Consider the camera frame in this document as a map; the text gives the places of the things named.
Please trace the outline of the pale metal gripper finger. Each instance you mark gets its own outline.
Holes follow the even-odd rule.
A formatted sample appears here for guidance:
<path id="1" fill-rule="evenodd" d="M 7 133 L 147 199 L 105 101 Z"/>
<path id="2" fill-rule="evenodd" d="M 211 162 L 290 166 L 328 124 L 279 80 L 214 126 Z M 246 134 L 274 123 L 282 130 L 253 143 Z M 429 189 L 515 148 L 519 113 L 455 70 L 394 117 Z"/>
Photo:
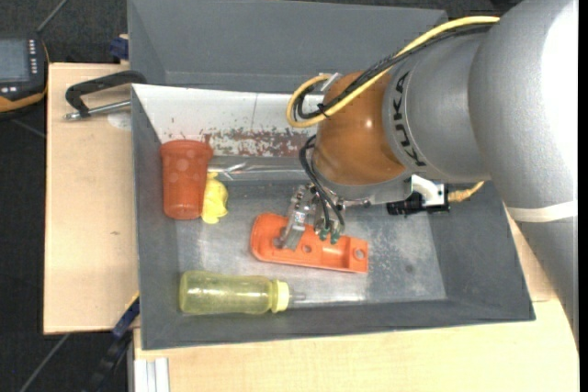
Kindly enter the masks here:
<path id="1" fill-rule="evenodd" d="M 306 229 L 304 221 L 295 220 L 291 218 L 286 226 L 286 247 L 295 251 L 299 244 L 302 235 Z"/>
<path id="2" fill-rule="evenodd" d="M 299 223 L 296 217 L 288 217 L 286 226 L 281 230 L 279 236 L 275 239 L 276 247 L 297 247 L 299 244 Z"/>

